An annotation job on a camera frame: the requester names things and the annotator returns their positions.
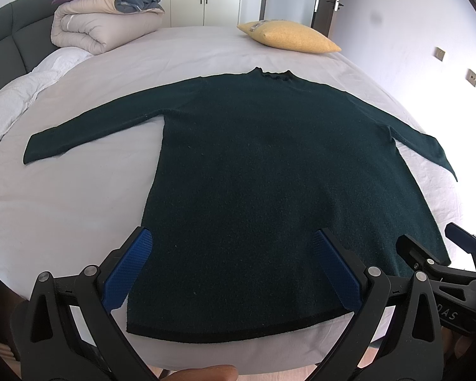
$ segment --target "metal screw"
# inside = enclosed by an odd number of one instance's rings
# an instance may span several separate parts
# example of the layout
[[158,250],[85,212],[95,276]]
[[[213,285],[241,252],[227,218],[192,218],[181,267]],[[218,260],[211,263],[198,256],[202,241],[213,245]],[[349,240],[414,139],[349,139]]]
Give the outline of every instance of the metal screw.
[[416,272],[416,279],[421,281],[421,282],[424,282],[424,281],[427,280],[427,276],[423,272],[418,271],[418,272]]
[[377,266],[371,266],[371,267],[368,269],[368,273],[369,273],[371,276],[379,276],[379,275],[381,275],[381,270],[380,270]]
[[42,274],[39,275],[39,282],[46,282],[49,278],[49,272],[42,272]]
[[97,273],[97,267],[90,265],[85,268],[84,274],[86,276],[93,276]]

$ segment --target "folded comforter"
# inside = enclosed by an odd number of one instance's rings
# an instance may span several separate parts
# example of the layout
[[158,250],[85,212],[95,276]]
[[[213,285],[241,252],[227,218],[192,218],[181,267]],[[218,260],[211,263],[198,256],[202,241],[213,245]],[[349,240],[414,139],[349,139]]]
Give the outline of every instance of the folded comforter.
[[145,34],[162,23],[160,0],[73,0],[55,11],[51,41],[102,54]]

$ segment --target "wall socket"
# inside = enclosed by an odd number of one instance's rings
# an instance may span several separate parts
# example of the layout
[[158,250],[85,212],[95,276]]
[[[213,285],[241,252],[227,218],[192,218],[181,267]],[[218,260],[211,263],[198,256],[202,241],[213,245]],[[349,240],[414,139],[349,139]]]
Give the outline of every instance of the wall socket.
[[438,60],[443,60],[444,59],[444,55],[446,54],[446,52],[442,49],[440,49],[439,47],[436,47],[434,52],[433,52],[433,56],[438,59]]
[[471,69],[467,70],[466,80],[476,87],[476,73],[474,73]]

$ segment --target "headboard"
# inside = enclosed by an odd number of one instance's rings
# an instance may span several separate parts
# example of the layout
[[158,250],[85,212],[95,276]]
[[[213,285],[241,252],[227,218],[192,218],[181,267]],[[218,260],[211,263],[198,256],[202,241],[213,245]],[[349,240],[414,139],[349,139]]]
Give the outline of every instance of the headboard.
[[0,89],[29,73],[57,47],[51,43],[53,0],[16,0],[0,8]]

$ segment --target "textured blue pad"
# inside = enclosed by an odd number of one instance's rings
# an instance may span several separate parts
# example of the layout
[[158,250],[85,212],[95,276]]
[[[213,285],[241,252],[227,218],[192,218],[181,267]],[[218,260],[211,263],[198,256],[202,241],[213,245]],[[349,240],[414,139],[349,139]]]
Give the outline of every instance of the textured blue pad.
[[469,232],[464,231],[461,227],[455,225],[453,222],[446,225],[444,234],[450,241],[456,243],[467,253],[476,253],[476,237],[471,235]]
[[312,243],[314,257],[321,265],[343,307],[358,312],[361,309],[362,299],[360,283],[353,272],[322,231],[316,232]]
[[102,304],[110,313],[120,308],[137,276],[152,251],[153,239],[148,229],[143,229],[104,283]]

